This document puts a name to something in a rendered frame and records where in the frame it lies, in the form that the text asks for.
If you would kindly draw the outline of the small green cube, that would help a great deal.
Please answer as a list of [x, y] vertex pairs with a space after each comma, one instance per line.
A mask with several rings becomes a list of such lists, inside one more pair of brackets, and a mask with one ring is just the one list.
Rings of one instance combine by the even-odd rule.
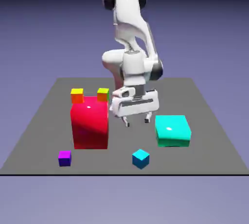
[[109, 102], [109, 89], [99, 88], [97, 91], [97, 101], [99, 102]]

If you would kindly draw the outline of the large teal box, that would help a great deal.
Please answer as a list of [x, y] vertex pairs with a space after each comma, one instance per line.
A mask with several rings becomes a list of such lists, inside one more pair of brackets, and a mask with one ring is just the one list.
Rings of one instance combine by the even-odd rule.
[[155, 133], [159, 147], [189, 147], [192, 134], [184, 115], [156, 115]]

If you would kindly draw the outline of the large red box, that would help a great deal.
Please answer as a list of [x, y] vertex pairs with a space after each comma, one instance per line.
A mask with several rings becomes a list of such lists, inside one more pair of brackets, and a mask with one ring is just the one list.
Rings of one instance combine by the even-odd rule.
[[107, 149], [108, 102], [87, 96], [71, 107], [71, 127], [75, 149]]

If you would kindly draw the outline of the small yellow cube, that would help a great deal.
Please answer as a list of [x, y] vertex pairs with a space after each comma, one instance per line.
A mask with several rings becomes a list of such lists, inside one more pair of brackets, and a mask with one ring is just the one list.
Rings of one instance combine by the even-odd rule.
[[71, 89], [71, 103], [83, 103], [84, 102], [84, 89], [72, 88]]

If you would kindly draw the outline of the small purple cube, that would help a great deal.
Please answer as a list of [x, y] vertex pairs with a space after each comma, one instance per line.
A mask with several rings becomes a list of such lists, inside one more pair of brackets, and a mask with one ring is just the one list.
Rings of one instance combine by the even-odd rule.
[[60, 151], [58, 154], [58, 163], [60, 167], [69, 167], [71, 165], [71, 150]]

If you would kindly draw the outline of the small cyan cube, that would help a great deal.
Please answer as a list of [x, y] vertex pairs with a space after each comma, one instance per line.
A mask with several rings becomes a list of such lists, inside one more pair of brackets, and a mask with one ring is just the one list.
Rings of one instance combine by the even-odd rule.
[[132, 164], [141, 170], [149, 164], [149, 161], [150, 154], [142, 149], [132, 154]]

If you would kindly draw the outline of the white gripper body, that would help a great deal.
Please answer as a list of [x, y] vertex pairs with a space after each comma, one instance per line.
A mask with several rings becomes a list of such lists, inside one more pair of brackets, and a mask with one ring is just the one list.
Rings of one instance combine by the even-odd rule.
[[141, 113], [154, 112], [159, 109], [158, 92], [154, 89], [143, 96], [113, 97], [110, 105], [111, 112], [118, 118]]

